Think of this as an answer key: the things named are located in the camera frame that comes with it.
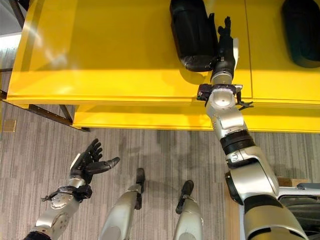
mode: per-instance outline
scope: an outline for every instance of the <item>yellow tabletop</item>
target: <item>yellow tabletop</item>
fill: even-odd
[[[239,36],[235,83],[250,98],[245,1],[207,1],[216,25],[232,19]],[[210,73],[187,71],[171,31],[169,0],[35,0],[10,80],[8,101],[20,104],[185,104]]]
[[[295,65],[280,0],[205,0],[215,24],[239,38],[235,84],[254,101],[250,130],[320,133],[320,68]],[[74,127],[211,130],[199,84],[211,73],[180,63],[170,0],[34,0],[7,101],[77,105]]]
[[[283,0],[246,0],[252,97],[277,102],[320,104],[320,67],[305,68],[290,58],[281,15]]]

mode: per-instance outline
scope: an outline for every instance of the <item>floor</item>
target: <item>floor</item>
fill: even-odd
[[[5,90],[10,73],[1,78]],[[94,138],[102,143],[104,160],[119,156],[121,162],[94,176],[91,199],[81,203],[60,239],[98,239],[108,211],[135,182],[137,168],[145,169],[147,181],[131,240],[172,239],[178,222],[175,207],[188,179],[195,183],[193,197],[203,214],[205,239],[225,239],[223,184],[228,168],[213,132],[92,129],[86,133],[6,103],[1,107],[2,119],[15,119],[17,126],[14,133],[2,133],[0,140],[0,240],[26,236],[49,205],[40,198],[67,183],[69,165]],[[320,134],[252,136],[277,176],[320,182]]]

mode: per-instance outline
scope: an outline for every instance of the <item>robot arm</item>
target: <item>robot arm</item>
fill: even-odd
[[[60,237],[79,204],[91,197],[89,184],[93,175],[112,169],[120,161],[119,157],[99,161],[101,152],[101,143],[95,139],[84,152],[75,157],[70,167],[68,185],[59,187],[42,199],[43,202],[50,201],[50,207],[38,218],[25,240],[56,240]]]
[[[206,102],[206,113],[226,155],[230,171],[225,179],[230,196],[244,205],[247,240],[307,240],[294,215],[277,200],[278,180],[236,107],[235,95],[240,109],[252,107],[252,102],[241,101],[242,86],[232,84],[236,59],[230,27],[227,17],[225,28],[218,28],[218,58],[211,84],[200,85],[197,94],[198,100]]]

